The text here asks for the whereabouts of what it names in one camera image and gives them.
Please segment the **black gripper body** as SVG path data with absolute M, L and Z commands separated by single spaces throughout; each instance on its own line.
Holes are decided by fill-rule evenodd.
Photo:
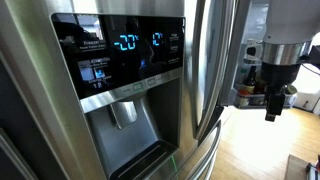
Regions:
M 266 82 L 266 93 L 277 94 L 282 87 L 296 80 L 299 64 L 274 65 L 263 62 L 261 66 L 261 78 Z

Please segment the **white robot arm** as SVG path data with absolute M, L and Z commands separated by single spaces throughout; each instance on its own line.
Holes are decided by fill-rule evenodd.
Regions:
M 311 45 L 319 32 L 320 0 L 270 0 L 261 57 L 266 121 L 282 114 L 285 87 L 296 80 L 301 65 L 320 67 L 320 48 Z

